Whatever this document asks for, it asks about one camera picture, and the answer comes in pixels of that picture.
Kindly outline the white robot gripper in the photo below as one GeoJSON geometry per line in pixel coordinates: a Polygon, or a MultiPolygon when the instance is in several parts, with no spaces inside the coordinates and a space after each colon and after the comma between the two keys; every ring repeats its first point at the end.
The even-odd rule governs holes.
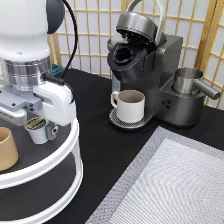
{"type": "Polygon", "coordinates": [[[31,91],[0,88],[0,118],[23,126],[28,112],[51,121],[45,126],[45,133],[48,140],[54,140],[57,124],[66,126],[76,118],[76,105],[68,87],[51,82],[34,86],[31,91]]]}

